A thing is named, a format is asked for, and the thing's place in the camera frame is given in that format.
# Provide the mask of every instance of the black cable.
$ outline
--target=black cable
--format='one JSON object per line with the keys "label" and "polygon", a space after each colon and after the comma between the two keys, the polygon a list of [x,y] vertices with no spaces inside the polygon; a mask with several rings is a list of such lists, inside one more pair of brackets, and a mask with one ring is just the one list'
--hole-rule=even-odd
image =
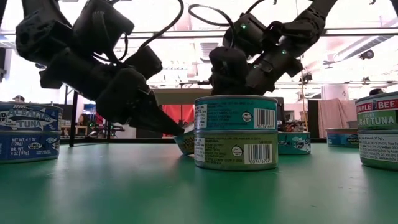
{"label": "black cable", "polygon": [[[122,57],[118,58],[119,61],[123,60],[127,56],[128,50],[129,50],[129,37],[127,34],[124,34],[124,52]],[[103,60],[104,62],[111,62],[110,60],[101,57],[97,54],[94,54],[93,56],[97,59]]]}
{"label": "black cable", "polygon": [[258,4],[262,3],[265,0],[257,0],[250,8],[246,11],[245,14],[250,13]]}
{"label": "black cable", "polygon": [[104,44],[106,47],[104,48],[104,53],[109,59],[111,63],[116,65],[122,64],[121,61],[116,57],[113,52],[112,46],[110,44],[109,34],[106,29],[104,12],[97,11],[93,13],[93,25],[97,34],[97,40],[101,41],[101,44]]}
{"label": "black cable", "polygon": [[141,46],[138,48],[138,50],[142,49],[143,47],[145,47],[149,43],[151,43],[153,40],[155,40],[156,38],[163,35],[166,31],[168,31],[171,27],[173,27],[180,20],[180,18],[182,17],[182,14],[184,13],[184,2],[182,0],[178,0],[178,2],[180,3],[180,12],[176,16],[176,18],[169,25],[164,27],[161,31],[159,31],[158,33],[156,33],[155,35],[153,35],[152,37],[147,39],[144,43],[142,43]]}
{"label": "black cable", "polygon": [[[222,24],[222,23],[208,21],[207,19],[204,19],[204,18],[196,15],[194,12],[192,12],[192,9],[195,8],[195,7],[204,7],[204,8],[207,8],[207,9],[214,10],[214,11],[218,12],[219,14],[221,14],[227,20],[228,23],[227,24]],[[221,26],[221,27],[229,26],[231,28],[231,30],[232,30],[232,41],[231,41],[231,46],[230,47],[231,48],[234,47],[234,40],[235,40],[235,37],[236,37],[236,29],[235,29],[235,26],[234,26],[234,22],[232,22],[232,19],[225,12],[223,12],[223,11],[221,11],[219,9],[210,7],[210,6],[204,6],[204,5],[201,5],[201,4],[192,4],[192,5],[190,5],[188,7],[188,13],[191,16],[199,19],[200,21],[206,22],[207,24],[210,24],[210,25]]]}

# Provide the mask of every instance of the green tabletop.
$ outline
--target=green tabletop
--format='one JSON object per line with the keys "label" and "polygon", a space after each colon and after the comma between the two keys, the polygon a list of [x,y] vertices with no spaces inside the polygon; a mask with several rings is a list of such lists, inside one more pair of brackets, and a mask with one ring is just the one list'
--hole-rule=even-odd
{"label": "green tabletop", "polygon": [[260,172],[201,169],[173,144],[62,146],[57,160],[0,165],[4,224],[386,224],[397,204],[398,172],[326,144]]}

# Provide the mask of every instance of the stacked tuna cans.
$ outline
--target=stacked tuna cans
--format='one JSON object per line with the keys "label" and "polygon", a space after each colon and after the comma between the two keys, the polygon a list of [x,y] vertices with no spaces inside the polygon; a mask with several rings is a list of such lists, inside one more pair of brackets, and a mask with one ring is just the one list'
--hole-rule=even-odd
{"label": "stacked tuna cans", "polygon": [[358,99],[356,112],[361,162],[398,170],[398,92]]}
{"label": "stacked tuna cans", "polygon": [[56,159],[62,108],[0,102],[0,163]]}
{"label": "stacked tuna cans", "polygon": [[277,167],[277,100],[221,95],[195,100],[195,164],[216,170]]}

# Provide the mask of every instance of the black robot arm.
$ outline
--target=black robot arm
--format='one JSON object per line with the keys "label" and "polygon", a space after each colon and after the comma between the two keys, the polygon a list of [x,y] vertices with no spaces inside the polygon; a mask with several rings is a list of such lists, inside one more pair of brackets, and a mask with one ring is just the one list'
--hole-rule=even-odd
{"label": "black robot arm", "polygon": [[[274,21],[266,27],[249,12],[229,28],[223,46],[209,54],[213,65],[209,81],[212,95],[263,95],[275,90],[275,82],[287,73],[298,74],[298,57],[315,44],[324,32],[326,17],[337,0],[313,0],[292,22]],[[398,14],[398,0],[391,0]],[[229,48],[232,41],[234,48]],[[260,55],[252,64],[248,58]]]}
{"label": "black robot arm", "polygon": [[96,101],[98,113],[112,123],[174,135],[183,133],[159,108],[154,92],[146,84],[162,70],[162,62],[152,49],[142,45],[124,62],[114,55],[113,48],[122,34],[127,38],[134,28],[115,10],[116,2],[87,1],[71,25],[60,12],[58,1],[22,0],[25,18],[16,27],[19,55],[46,66],[39,72],[42,88],[67,84]]}

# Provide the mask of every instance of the red object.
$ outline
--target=red object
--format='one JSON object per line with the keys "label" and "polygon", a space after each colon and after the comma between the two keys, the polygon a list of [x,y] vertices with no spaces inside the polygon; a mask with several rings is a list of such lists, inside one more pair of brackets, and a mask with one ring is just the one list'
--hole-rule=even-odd
{"label": "red object", "polygon": [[182,117],[181,117],[181,105],[163,105],[164,113],[173,119],[177,124],[182,119],[182,123],[193,122],[193,115],[195,113],[193,105],[182,105]]}
{"label": "red object", "polygon": [[99,115],[97,112],[95,112],[94,120],[96,124],[104,124],[104,118],[101,115]]}

